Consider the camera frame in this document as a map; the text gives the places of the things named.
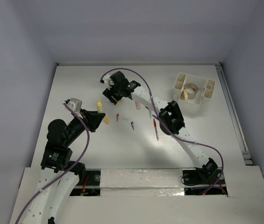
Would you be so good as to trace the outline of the yellow highlighter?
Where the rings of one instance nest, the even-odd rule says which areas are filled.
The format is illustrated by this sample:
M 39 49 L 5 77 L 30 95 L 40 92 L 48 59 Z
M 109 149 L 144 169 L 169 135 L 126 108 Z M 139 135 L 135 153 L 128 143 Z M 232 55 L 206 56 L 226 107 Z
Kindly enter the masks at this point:
M 97 101 L 97 112 L 98 113 L 103 113 L 103 106 L 102 106 L 102 102 L 98 99 Z

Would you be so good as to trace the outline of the beige masking tape roll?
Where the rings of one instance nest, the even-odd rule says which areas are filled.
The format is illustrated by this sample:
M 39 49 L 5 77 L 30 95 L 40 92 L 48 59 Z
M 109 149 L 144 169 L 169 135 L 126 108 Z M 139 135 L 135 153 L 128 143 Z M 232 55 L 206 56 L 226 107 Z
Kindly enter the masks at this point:
M 186 89 L 183 89 L 182 93 L 181 93 L 181 99 L 184 101 L 188 101 L 188 92 Z

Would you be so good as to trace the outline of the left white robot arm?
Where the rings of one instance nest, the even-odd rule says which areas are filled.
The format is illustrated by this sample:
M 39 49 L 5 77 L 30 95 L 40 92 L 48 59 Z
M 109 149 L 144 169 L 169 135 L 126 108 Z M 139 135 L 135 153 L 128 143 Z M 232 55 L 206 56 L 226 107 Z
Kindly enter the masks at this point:
M 69 146 L 84 131 L 95 132 L 105 113 L 81 109 L 69 124 L 55 119 L 48 125 L 47 144 L 41 161 L 38 193 L 27 207 L 23 224 L 56 224 L 73 188 L 86 178 L 81 162 L 71 161 Z

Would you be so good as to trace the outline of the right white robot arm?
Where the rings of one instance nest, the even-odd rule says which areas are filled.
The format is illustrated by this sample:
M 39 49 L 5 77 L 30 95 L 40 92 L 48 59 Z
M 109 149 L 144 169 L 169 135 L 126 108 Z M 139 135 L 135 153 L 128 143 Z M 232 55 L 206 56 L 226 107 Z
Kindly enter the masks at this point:
M 176 101 L 167 102 L 153 96 L 150 87 L 145 89 L 135 80 L 128 81 L 119 69 L 112 75 L 105 73 L 100 82 L 107 86 L 103 95 L 114 105 L 122 98 L 129 98 L 154 112 L 153 117 L 159 121 L 161 130 L 174 138 L 192 160 L 198 179 L 205 184 L 213 180 L 218 165 L 204 153 L 203 145 L 189 134 Z

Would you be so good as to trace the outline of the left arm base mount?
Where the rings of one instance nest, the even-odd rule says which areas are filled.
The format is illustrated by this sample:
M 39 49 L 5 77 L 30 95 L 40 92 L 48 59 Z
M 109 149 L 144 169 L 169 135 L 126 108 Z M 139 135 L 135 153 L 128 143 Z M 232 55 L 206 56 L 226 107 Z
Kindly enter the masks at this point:
M 100 169 L 87 169 L 84 180 L 71 191 L 70 196 L 100 196 Z

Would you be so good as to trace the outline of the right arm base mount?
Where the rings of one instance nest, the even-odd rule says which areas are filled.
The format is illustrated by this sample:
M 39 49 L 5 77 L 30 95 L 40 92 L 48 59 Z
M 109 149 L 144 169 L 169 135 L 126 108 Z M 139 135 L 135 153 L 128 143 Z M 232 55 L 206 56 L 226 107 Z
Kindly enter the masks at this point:
M 224 174 L 221 169 L 215 172 L 211 179 L 203 179 L 199 177 L 198 170 L 186 169 L 182 171 L 181 183 L 184 185 L 186 196 L 202 196 L 202 195 L 228 195 Z

